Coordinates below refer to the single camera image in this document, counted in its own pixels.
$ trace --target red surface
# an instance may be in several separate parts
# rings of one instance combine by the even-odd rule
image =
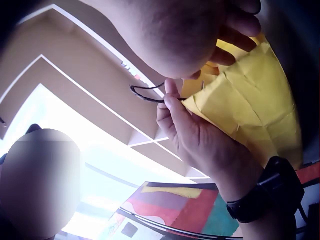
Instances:
[[[180,211],[174,209],[147,204],[133,198],[129,198],[127,201],[133,205],[134,211],[140,216],[160,217],[167,226],[170,226],[180,213]]]
[[[201,233],[217,195],[218,191],[203,189],[198,198],[188,200],[171,227]]]
[[[320,168],[318,162],[306,168],[299,169],[298,171],[296,171],[296,173],[300,179],[300,182],[303,184],[305,182],[318,178],[320,174],[319,171]]]

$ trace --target black string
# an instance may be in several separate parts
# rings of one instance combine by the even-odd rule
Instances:
[[[137,93],[136,90],[135,90],[135,88],[154,89],[154,88],[161,87],[163,84],[164,84],[164,82],[159,84],[158,86],[155,86],[155,87],[139,87],[139,86],[130,85],[130,90],[134,93],[134,95],[138,96],[142,100],[145,100],[145,101],[148,101],[148,102],[164,103],[164,100],[156,100],[156,99],[153,99],[153,98],[148,98],[148,97],[142,96],[141,94]],[[186,98],[178,98],[178,100],[182,101],[182,100],[186,100]]]

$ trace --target yellow envelope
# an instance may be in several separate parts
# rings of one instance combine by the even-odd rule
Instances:
[[[278,155],[298,169],[301,132],[287,78],[266,39],[254,40],[258,46],[249,53],[218,40],[236,63],[218,65],[218,76],[210,70],[217,66],[207,63],[197,80],[184,81],[181,96],[187,99],[182,103],[245,145],[264,167]]]

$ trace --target wrist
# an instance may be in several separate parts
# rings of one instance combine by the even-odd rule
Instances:
[[[242,155],[212,176],[225,202],[246,196],[257,184],[263,167],[251,154]]]

